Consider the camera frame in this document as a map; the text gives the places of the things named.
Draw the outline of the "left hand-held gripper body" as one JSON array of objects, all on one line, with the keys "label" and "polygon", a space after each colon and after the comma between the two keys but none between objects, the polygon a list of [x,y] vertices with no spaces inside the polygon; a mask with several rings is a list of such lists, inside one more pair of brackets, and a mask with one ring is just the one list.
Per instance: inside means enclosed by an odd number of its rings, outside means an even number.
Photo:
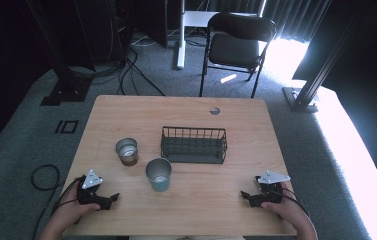
[{"label": "left hand-held gripper body", "polygon": [[93,169],[90,169],[86,175],[79,179],[77,188],[77,200],[80,204],[100,203],[100,198],[96,194],[103,179],[98,176]]}]

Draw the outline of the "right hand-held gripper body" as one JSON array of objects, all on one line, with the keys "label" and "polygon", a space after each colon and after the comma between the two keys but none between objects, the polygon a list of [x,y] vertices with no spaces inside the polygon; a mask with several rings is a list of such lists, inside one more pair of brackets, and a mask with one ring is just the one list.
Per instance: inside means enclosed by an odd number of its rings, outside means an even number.
[{"label": "right hand-held gripper body", "polygon": [[274,171],[267,170],[263,175],[256,176],[261,193],[258,195],[259,202],[280,203],[283,198],[282,182],[290,180],[288,175],[283,175]]}]

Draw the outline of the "person's right hand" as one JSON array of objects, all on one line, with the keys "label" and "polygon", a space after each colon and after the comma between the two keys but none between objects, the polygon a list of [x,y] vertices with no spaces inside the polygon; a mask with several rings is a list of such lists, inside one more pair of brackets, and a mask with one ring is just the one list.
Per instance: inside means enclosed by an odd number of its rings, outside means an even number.
[{"label": "person's right hand", "polygon": [[280,203],[263,202],[261,207],[280,215],[294,227],[297,234],[300,234],[301,231],[312,226],[311,221],[302,208],[294,202],[294,195],[287,190],[285,183],[282,183],[282,187],[284,197]]}]

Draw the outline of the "person's left hand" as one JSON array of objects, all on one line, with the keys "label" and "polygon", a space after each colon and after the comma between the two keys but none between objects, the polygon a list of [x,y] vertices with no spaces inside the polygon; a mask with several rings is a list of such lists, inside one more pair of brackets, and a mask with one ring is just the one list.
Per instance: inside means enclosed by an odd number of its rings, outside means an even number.
[{"label": "person's left hand", "polygon": [[77,200],[77,190],[78,186],[74,185],[60,201],[59,206],[50,218],[54,226],[66,229],[83,215],[100,209],[100,206],[96,203],[80,204]]}]

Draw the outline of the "brown metal cup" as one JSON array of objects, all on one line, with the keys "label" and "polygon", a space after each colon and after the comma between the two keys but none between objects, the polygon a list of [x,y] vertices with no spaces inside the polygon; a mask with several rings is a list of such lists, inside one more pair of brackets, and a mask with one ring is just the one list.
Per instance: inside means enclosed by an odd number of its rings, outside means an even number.
[{"label": "brown metal cup", "polygon": [[115,146],[115,151],[121,161],[125,166],[133,166],[139,160],[138,155],[138,144],[133,138],[122,138]]}]

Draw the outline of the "teal metal cup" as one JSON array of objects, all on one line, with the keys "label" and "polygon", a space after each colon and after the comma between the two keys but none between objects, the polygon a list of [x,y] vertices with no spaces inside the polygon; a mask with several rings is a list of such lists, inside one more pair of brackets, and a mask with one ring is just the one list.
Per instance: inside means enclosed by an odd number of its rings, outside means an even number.
[{"label": "teal metal cup", "polygon": [[145,175],[155,191],[164,192],[170,185],[171,163],[165,158],[152,159],[145,167]]}]

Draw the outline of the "black metal stand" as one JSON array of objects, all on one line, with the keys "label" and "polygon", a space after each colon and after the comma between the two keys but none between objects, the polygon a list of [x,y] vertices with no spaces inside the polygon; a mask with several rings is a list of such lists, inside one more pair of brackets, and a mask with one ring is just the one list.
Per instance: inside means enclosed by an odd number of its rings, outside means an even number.
[{"label": "black metal stand", "polygon": [[62,102],[84,102],[92,78],[79,77],[71,71],[38,1],[23,2],[31,30],[57,76],[54,88],[43,98],[41,105],[59,106]]},{"label": "black metal stand", "polygon": [[318,89],[353,38],[368,3],[368,0],[331,0],[295,72],[295,76],[305,77],[305,84],[301,88],[283,88],[293,112],[318,111],[314,104]]}]

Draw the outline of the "black folding chair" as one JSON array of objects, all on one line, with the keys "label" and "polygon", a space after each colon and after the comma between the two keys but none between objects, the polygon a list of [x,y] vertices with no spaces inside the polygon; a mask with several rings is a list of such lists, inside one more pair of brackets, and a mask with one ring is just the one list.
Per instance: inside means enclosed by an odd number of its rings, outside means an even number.
[{"label": "black folding chair", "polygon": [[264,66],[267,49],[277,34],[276,24],[254,15],[217,13],[206,28],[206,46],[199,96],[203,96],[208,69],[256,74],[251,97],[254,98]]}]

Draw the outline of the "black curtain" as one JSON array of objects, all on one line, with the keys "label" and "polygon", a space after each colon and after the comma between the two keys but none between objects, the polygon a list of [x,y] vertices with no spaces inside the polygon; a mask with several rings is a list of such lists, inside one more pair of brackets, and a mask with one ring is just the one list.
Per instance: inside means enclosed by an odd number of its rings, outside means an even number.
[{"label": "black curtain", "polygon": [[377,0],[331,0],[294,77],[313,81],[341,39],[322,85],[337,93],[377,168]]}]

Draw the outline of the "grey curtain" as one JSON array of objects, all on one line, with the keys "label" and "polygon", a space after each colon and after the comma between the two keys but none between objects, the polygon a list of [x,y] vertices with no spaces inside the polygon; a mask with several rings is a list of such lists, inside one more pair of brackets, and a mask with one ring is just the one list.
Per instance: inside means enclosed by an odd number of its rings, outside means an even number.
[{"label": "grey curtain", "polygon": [[310,41],[332,0],[184,0],[189,11],[257,14],[272,20],[277,36]]}]

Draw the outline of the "black cabinet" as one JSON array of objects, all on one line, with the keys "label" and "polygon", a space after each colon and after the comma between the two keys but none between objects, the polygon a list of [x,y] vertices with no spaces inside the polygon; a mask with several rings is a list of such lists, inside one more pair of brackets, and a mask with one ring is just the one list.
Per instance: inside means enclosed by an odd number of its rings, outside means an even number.
[{"label": "black cabinet", "polygon": [[106,0],[111,20],[111,58],[125,62],[134,31],[168,47],[168,0]]}]

